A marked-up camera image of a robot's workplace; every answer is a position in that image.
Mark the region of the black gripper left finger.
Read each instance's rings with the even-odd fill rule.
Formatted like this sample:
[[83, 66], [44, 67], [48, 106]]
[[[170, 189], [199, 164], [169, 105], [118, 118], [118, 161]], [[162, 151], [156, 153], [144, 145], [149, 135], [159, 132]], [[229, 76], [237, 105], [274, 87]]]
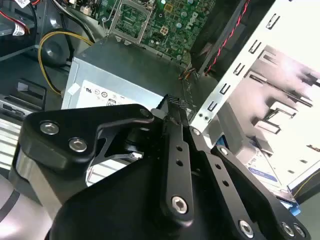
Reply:
[[156, 149], [167, 179], [191, 172], [189, 145], [183, 140], [186, 113], [166, 96], [160, 118], [140, 104], [123, 104], [35, 112], [23, 121], [13, 168], [30, 184], [40, 204], [54, 219], [63, 204], [86, 187], [89, 167], [102, 161], [111, 145]]

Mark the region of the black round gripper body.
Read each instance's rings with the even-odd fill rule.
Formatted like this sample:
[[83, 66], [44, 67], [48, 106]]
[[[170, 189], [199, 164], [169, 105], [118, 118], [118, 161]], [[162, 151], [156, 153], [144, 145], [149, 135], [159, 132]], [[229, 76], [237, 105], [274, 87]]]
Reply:
[[161, 149], [74, 195], [52, 240], [248, 240], [249, 214], [222, 160], [192, 128], [170, 126]]

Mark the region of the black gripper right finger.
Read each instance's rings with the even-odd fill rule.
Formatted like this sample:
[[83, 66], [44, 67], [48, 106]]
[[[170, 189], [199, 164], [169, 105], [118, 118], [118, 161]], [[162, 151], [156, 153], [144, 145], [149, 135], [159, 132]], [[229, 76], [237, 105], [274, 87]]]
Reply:
[[210, 149], [180, 110], [189, 145], [195, 221], [200, 240], [309, 240], [306, 227], [221, 145]]

